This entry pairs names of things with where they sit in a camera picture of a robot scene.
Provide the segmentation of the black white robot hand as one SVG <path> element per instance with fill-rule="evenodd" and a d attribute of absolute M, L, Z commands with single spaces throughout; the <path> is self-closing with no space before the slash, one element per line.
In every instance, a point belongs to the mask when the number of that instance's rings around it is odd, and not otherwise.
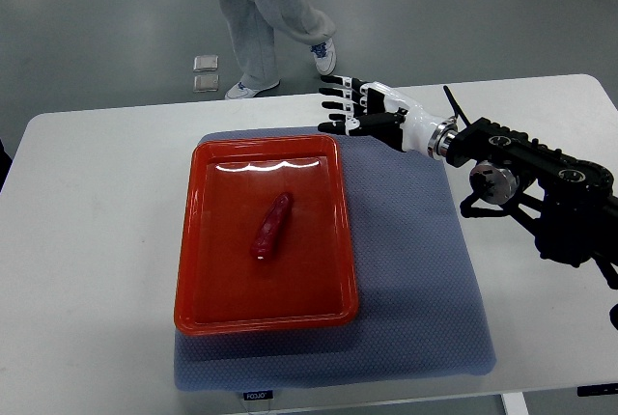
<path fill-rule="evenodd" d="M 318 131 L 334 135 L 371 136 L 398 152 L 420 152 L 440 160 L 457 134 L 456 121 L 429 114 L 413 98 L 379 82 L 323 75 L 319 92 L 330 100 L 328 120 Z"/>

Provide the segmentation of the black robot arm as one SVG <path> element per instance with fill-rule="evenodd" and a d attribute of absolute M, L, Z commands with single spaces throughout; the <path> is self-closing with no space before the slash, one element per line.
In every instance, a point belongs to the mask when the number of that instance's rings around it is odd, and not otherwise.
<path fill-rule="evenodd" d="M 617 198 L 604 166 L 486 118 L 447 133 L 441 154 L 456 168 L 476 163 L 463 217 L 510 216 L 533 235 L 542 259 L 572 267 L 593 260 L 616 289 Z"/>

